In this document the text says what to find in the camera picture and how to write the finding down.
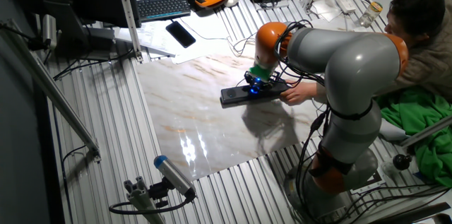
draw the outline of dark hair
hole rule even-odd
[[[392,0],[389,11],[410,35],[438,33],[446,7],[444,0]]]

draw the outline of computer monitor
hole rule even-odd
[[[61,30],[56,55],[108,59],[114,32],[108,29],[86,29],[82,20],[98,20],[119,27],[128,27],[121,0],[15,0],[24,11],[39,15],[49,14],[56,18]],[[136,27],[141,26],[136,0],[130,0]],[[93,50],[104,50],[105,55],[92,57]]]

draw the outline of person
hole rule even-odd
[[[410,86],[422,86],[452,102],[452,1],[392,0],[385,31],[402,38],[408,47],[408,65],[381,95]],[[318,83],[301,82],[281,93],[289,105],[322,97]]]

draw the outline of paper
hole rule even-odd
[[[136,29],[140,45],[150,48],[149,53],[156,54],[158,57],[175,57],[178,52],[178,46],[183,47],[166,31],[165,28],[170,23],[170,21],[142,23],[141,28]],[[129,29],[122,28],[117,35],[117,39],[131,42]]]
[[[174,20],[178,21],[195,38],[196,42],[183,48],[166,31],[166,27],[171,23],[170,20],[142,23],[141,28],[137,29],[138,40],[140,45],[149,48],[151,58],[170,56],[173,63],[180,64],[198,57],[229,50],[227,30],[213,11],[201,12],[199,15],[192,13],[190,16]],[[129,29],[122,28],[117,39],[131,42]]]
[[[335,0],[312,0],[313,12],[328,22],[339,16],[342,11],[336,6]]]

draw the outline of marble board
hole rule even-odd
[[[137,66],[162,154],[191,180],[305,141],[321,106],[273,100],[223,109],[220,91],[243,79],[254,46],[240,57],[222,52],[183,64],[163,59]]]

